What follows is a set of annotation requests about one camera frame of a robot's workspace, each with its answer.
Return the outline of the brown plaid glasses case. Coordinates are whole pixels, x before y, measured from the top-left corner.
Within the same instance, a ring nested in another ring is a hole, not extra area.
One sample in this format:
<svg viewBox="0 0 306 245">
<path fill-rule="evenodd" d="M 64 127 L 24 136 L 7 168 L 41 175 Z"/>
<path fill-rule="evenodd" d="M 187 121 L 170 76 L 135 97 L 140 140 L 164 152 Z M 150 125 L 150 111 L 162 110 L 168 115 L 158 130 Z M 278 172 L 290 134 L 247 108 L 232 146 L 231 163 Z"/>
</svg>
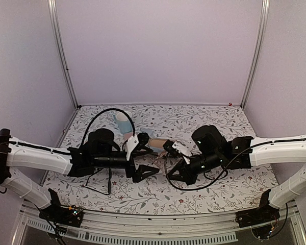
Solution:
<svg viewBox="0 0 306 245">
<path fill-rule="evenodd" d="M 162 138 L 151 138 L 148 141 L 148 147 L 151 148 L 154 152 L 164 151 L 163 145 L 166 143 L 167 139 Z"/>
</svg>

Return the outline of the black frame glasses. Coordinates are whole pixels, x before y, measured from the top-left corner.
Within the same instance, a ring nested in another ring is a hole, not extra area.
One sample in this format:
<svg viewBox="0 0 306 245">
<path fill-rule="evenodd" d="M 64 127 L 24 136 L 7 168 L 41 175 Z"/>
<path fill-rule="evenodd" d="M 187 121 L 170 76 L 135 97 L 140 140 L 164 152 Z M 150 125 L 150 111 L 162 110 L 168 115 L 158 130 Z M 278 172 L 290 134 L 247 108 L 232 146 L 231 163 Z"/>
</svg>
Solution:
<svg viewBox="0 0 306 245">
<path fill-rule="evenodd" d="M 95 193 L 109 196 L 112 193 L 112 169 L 108 168 L 107 176 L 99 180 L 96 175 L 101 171 L 102 168 L 99 168 L 93 174 L 89 175 L 86 182 L 82 184 L 81 187 Z"/>
</svg>

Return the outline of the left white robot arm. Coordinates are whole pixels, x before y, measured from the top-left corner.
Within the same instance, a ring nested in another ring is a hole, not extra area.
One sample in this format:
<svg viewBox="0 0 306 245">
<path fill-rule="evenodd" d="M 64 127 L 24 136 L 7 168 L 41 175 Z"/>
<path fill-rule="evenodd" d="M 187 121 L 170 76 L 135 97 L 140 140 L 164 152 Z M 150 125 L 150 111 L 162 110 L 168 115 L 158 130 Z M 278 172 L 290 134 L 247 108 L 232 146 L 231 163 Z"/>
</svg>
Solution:
<svg viewBox="0 0 306 245">
<path fill-rule="evenodd" d="M 122 169 L 134 183 L 155 175 L 158 168 L 134 163 L 138 149 L 145 147 L 148 135 L 132 136 L 123 151 L 114 141 L 114 133 L 98 129 L 89 134 L 87 142 L 79 148 L 49 148 L 30 144 L 10 135 L 9 129 L 0 130 L 0 186 L 8 188 L 45 212 L 54 221 L 62 221 L 66 214 L 57 194 L 34 183 L 18 171 L 18 167 L 49 170 L 69 177 L 94 174 L 98 168 Z"/>
</svg>

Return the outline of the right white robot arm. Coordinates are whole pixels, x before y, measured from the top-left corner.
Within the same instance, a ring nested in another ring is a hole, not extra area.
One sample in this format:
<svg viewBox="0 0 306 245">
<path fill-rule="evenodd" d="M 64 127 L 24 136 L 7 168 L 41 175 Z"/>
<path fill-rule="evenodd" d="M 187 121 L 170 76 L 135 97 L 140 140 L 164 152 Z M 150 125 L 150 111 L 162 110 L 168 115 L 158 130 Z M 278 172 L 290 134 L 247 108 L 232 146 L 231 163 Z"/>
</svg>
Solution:
<svg viewBox="0 0 306 245">
<path fill-rule="evenodd" d="M 200 154 L 192 155 L 177 141 L 167 140 L 164 150 L 182 159 L 166 172 L 168 181 L 194 184 L 197 176 L 221 166 L 228 169 L 246 169 L 275 163 L 303 163 L 302 168 L 279 186 L 261 195 L 253 218 L 265 222 L 288 201 L 306 191 L 306 134 L 285 138 L 237 137 L 227 141 L 215 126 L 202 126 L 194 131 L 192 140 Z"/>
</svg>

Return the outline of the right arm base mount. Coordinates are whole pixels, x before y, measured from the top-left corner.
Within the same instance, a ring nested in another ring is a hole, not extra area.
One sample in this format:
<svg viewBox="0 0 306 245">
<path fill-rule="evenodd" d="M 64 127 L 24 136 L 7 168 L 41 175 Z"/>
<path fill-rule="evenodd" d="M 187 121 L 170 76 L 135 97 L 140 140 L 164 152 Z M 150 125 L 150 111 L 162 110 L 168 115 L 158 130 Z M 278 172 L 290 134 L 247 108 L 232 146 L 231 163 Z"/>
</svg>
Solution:
<svg viewBox="0 0 306 245">
<path fill-rule="evenodd" d="M 268 189 L 262 193 L 257 208 L 243 210 L 236 213 L 235 221 L 239 224 L 240 228 L 258 225 L 280 218 L 279 208 L 273 208 L 270 206 L 270 192 L 271 189 Z"/>
</svg>

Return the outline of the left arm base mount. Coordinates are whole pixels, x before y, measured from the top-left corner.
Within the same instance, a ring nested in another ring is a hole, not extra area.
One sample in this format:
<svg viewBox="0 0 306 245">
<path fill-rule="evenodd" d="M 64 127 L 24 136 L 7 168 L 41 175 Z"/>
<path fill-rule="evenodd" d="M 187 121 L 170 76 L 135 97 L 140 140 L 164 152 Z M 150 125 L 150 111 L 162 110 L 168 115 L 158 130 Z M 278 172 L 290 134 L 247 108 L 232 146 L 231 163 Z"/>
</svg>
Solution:
<svg viewBox="0 0 306 245">
<path fill-rule="evenodd" d="M 58 194 L 50 188 L 48 191 L 51 198 L 49 206 L 40 209 L 39 217 L 53 223 L 79 228 L 83 221 L 83 208 L 76 205 L 62 207 Z"/>
</svg>

